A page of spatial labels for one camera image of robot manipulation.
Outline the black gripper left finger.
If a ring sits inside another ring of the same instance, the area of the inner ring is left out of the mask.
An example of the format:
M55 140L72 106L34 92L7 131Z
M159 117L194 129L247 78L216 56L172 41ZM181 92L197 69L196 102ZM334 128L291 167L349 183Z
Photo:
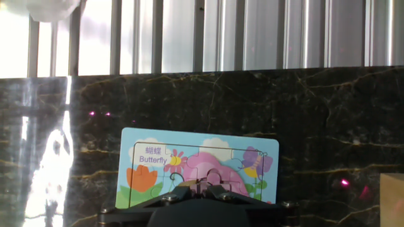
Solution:
M177 186L171 192L126 209L105 208L97 215L97 226L142 226L149 222L157 209L185 201L191 197L190 186Z

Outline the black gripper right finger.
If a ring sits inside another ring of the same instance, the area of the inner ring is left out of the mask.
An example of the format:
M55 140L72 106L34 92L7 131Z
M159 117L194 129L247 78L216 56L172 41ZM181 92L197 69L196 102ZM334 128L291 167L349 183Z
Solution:
M299 205L296 202L269 204L225 190L221 185L209 186L206 198L226 203L230 207L225 208L225 212L230 213L232 219L248 221L249 226L300 226Z

